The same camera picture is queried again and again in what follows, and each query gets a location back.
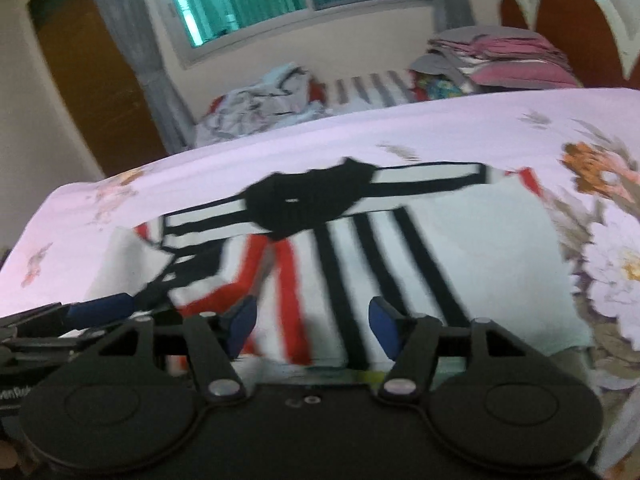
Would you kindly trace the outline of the red black white striped shirt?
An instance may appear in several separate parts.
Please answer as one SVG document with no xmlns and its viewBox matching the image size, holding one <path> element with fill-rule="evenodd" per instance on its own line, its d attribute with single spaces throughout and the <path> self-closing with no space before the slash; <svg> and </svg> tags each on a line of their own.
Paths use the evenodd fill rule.
<svg viewBox="0 0 640 480">
<path fill-rule="evenodd" d="M 533 171 L 480 162 L 270 174 L 115 231 L 88 295 L 119 292 L 183 315 L 254 296 L 246 352 L 300 366 L 389 367 L 375 297 L 447 326 L 489 318 L 546 356 L 592 339 Z"/>
</svg>

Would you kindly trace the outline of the grey white striped cloth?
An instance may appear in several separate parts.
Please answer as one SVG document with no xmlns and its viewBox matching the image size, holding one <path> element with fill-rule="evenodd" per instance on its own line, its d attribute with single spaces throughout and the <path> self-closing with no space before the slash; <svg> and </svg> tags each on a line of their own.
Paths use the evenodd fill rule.
<svg viewBox="0 0 640 480">
<path fill-rule="evenodd" d="M 416 102 L 408 70 L 383 70 L 321 85 L 332 115 L 380 110 Z"/>
</svg>

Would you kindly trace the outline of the pink floral bed sheet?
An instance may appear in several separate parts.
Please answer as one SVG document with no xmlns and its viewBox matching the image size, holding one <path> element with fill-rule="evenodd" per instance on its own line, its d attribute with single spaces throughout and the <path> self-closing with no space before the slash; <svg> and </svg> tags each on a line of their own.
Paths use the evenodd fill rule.
<svg viewBox="0 0 640 480">
<path fill-rule="evenodd" d="M 575 307 L 592 333 L 586 366 L 605 409 L 597 467 L 639 474 L 639 95 L 629 89 L 500 93 L 319 119 L 198 148 L 98 183 L 58 188 L 1 270 L 1 311 L 114 292 L 134 281 L 115 261 L 139 247 L 139 223 L 222 200 L 275 172 L 351 157 L 399 168 L 420 162 L 528 167 L 568 266 Z"/>
</svg>

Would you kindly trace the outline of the grey left curtain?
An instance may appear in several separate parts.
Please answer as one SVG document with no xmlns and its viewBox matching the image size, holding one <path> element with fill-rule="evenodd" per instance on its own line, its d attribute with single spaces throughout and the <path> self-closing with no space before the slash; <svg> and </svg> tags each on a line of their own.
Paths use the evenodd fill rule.
<svg viewBox="0 0 640 480">
<path fill-rule="evenodd" d="M 145 0 L 94 0 L 114 44 L 134 72 L 169 154 L 190 148 L 194 120 L 166 72 Z"/>
</svg>

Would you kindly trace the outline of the folded pink grey clothes stack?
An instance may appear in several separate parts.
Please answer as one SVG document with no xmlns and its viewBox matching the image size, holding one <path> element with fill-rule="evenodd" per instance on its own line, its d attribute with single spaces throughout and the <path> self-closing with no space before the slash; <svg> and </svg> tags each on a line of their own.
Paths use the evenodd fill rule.
<svg viewBox="0 0 640 480">
<path fill-rule="evenodd" d="M 548 39 L 506 26 L 440 32 L 428 40 L 426 52 L 411 63 L 409 73 L 419 101 L 582 85 L 566 55 Z"/>
</svg>

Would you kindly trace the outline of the crumpled grey white clothes pile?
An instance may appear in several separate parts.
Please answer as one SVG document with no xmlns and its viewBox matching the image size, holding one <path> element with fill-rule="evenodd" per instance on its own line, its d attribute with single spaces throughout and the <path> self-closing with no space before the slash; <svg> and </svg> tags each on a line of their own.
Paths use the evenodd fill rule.
<svg viewBox="0 0 640 480">
<path fill-rule="evenodd" d="M 246 138 L 329 116 L 326 95 L 309 70 L 288 63 L 217 99 L 195 126 L 194 148 Z"/>
</svg>

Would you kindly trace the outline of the brown wooden door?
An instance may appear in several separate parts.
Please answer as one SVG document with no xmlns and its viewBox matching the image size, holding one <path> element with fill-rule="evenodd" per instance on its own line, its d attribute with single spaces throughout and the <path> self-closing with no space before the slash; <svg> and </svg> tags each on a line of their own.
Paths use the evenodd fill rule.
<svg viewBox="0 0 640 480">
<path fill-rule="evenodd" d="M 29 0 L 40 50 L 66 110 L 104 174 L 167 155 L 134 72 L 93 0 Z"/>
</svg>

